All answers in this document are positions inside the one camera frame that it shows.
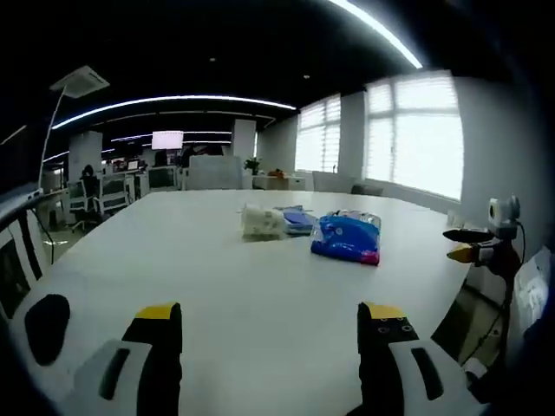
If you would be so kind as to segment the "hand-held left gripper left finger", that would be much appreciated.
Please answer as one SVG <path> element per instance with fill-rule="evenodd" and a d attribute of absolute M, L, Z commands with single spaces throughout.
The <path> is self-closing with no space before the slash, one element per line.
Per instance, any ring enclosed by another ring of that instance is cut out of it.
<path fill-rule="evenodd" d="M 120 339 L 107 341 L 76 371 L 73 415 L 177 415 L 182 368 L 177 302 L 140 310 Z"/>

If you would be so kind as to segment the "person's right hand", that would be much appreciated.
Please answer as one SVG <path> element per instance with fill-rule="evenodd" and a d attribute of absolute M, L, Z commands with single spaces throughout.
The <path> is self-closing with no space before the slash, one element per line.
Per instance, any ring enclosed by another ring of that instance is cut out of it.
<path fill-rule="evenodd" d="M 487 268 L 506 281 L 514 279 L 522 265 L 518 252 L 510 240 L 501 240 L 493 246 L 493 255 Z"/>

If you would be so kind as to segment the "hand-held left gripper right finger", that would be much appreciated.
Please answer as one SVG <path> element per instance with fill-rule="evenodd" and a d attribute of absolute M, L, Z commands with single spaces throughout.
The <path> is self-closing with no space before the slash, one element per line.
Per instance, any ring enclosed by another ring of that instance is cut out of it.
<path fill-rule="evenodd" d="M 389 305 L 358 304 L 357 415 L 479 415 L 459 364 L 430 339 L 418 337 L 407 315 Z"/>

